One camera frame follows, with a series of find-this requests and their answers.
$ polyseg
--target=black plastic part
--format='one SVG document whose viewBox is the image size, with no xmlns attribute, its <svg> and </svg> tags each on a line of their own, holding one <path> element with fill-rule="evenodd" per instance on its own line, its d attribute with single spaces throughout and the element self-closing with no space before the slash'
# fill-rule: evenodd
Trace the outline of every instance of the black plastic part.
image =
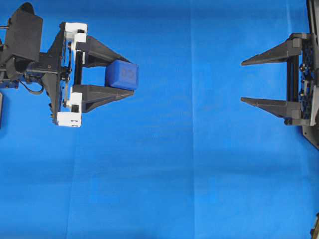
<svg viewBox="0 0 319 239">
<path fill-rule="evenodd" d="M 79 106 L 78 105 L 72 105 L 71 106 L 71 112 L 79 113 Z"/>
<path fill-rule="evenodd" d="M 300 119 L 301 103 L 266 99 L 241 98 L 241 101 L 259 107 L 279 118 Z"/>
<path fill-rule="evenodd" d="M 7 74 L 5 68 L 0 66 L 0 88 L 18 88 L 18 81 L 11 81 Z"/>
<path fill-rule="evenodd" d="M 50 110 L 52 112 L 52 117 L 55 119 L 57 117 L 57 112 L 59 111 L 59 79 L 56 74 L 47 73 L 42 77 L 43 86 L 47 92 L 47 95 L 51 99 L 49 104 Z"/>
<path fill-rule="evenodd" d="M 27 69 L 28 72 L 54 74 L 61 73 L 61 61 L 65 49 L 64 31 L 65 22 L 62 22 L 60 24 L 60 31 L 55 36 L 50 49 L 46 53 L 40 52 L 39 62 L 33 62 L 29 64 Z"/>
<path fill-rule="evenodd" d="M 299 101 L 299 56 L 287 60 L 287 101 Z"/>
<path fill-rule="evenodd" d="M 83 113 L 134 94 L 134 91 L 93 85 L 73 85 L 73 92 L 82 93 Z"/>
<path fill-rule="evenodd" d="M 83 52 L 77 51 L 75 56 L 75 71 L 74 84 L 80 85 L 82 83 L 82 68 L 83 68 Z"/>
<path fill-rule="evenodd" d="M 317 149 L 319 149 L 319 131 L 317 126 L 303 125 L 304 137 Z"/>
<path fill-rule="evenodd" d="M 85 43 L 77 42 L 76 49 L 86 53 L 84 67 L 108 66 L 115 60 L 129 62 L 92 36 L 87 36 Z"/>
<path fill-rule="evenodd" d="M 302 40 L 299 38 L 288 39 L 284 43 L 246 61 L 242 62 L 242 66 L 286 62 L 289 57 L 299 56 L 302 52 Z"/>
<path fill-rule="evenodd" d="M 16 59 L 15 57 L 11 57 L 7 62 L 6 62 L 6 74 L 7 77 L 10 79 L 10 81 L 17 81 L 22 75 L 25 69 L 22 69 L 19 71 L 16 67 Z"/>
<path fill-rule="evenodd" d="M 39 61 L 42 34 L 42 18 L 34 15 L 29 3 L 18 8 L 9 20 L 0 65 L 11 57 L 26 62 Z"/>
<path fill-rule="evenodd" d="M 308 9 L 308 22 L 310 33 L 312 34 L 312 48 L 313 48 L 313 69 L 315 73 L 316 85 L 319 83 L 319 46 L 318 46 L 318 33 L 319 33 L 319 1 L 307 0 Z"/>
</svg>

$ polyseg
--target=blue fabric surface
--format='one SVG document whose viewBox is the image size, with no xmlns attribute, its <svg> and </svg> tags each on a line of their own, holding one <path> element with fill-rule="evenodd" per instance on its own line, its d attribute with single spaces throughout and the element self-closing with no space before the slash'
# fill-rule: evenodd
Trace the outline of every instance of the blue fabric surface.
<svg viewBox="0 0 319 239">
<path fill-rule="evenodd" d="M 45 94 L 1 90 L 0 238 L 309 238 L 318 151 L 240 102 L 285 99 L 285 64 L 240 63 L 308 32 L 304 0 L 31 2 L 42 51 L 60 22 L 84 22 L 140 83 L 76 129 L 51 124 Z M 104 69 L 83 83 L 103 85 Z"/>
</svg>

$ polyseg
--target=gripper jaw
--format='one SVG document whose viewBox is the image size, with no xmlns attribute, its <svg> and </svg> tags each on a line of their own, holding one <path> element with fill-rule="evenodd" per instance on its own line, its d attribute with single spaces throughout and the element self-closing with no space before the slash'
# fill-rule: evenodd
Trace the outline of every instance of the gripper jaw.
<svg viewBox="0 0 319 239">
<path fill-rule="evenodd" d="M 51 47 L 40 52 L 42 22 L 32 5 L 24 3 L 6 26 L 0 26 L 6 29 L 4 43 L 0 40 L 0 88 L 17 89 L 22 84 L 34 95 L 46 91 L 52 122 L 68 127 L 80 127 L 82 113 L 134 95 L 138 65 L 88 36 L 87 24 L 62 22 Z M 69 87 L 72 61 L 74 81 Z M 103 84 L 83 85 L 82 71 L 101 66 L 105 67 Z M 37 83 L 41 90 L 33 91 L 25 83 Z"/>
<path fill-rule="evenodd" d="M 282 44 L 241 64 L 286 62 L 286 100 L 241 98 L 241 101 L 283 118 L 285 125 L 302 126 L 304 137 L 319 149 L 319 0 L 308 0 L 307 7 L 310 33 L 293 33 Z"/>
</svg>

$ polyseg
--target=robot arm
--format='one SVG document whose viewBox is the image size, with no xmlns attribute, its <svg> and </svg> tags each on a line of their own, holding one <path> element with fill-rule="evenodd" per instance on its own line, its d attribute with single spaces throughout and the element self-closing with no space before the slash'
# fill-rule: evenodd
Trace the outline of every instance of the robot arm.
<svg viewBox="0 0 319 239">
<path fill-rule="evenodd" d="M 138 87 L 138 66 L 88 36 L 86 24 L 62 22 L 47 52 L 40 52 L 42 18 L 31 4 L 19 7 L 2 28 L 6 36 L 4 43 L 0 41 L 0 88 L 17 89 L 22 84 L 32 94 L 45 90 L 58 126 L 79 127 L 82 113 L 132 96 Z M 68 92 L 72 60 L 74 82 Z M 83 68 L 96 66 L 106 67 L 104 86 L 83 85 Z M 40 91 L 26 86 L 34 83 L 42 87 Z"/>
</svg>

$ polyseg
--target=mounting plate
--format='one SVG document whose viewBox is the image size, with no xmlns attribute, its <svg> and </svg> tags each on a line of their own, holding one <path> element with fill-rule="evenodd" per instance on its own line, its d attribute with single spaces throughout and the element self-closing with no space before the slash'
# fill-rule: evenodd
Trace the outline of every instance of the mounting plate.
<svg viewBox="0 0 319 239">
<path fill-rule="evenodd" d="M 317 149 L 319 149 L 319 130 L 317 126 L 303 125 L 304 137 Z"/>
</svg>

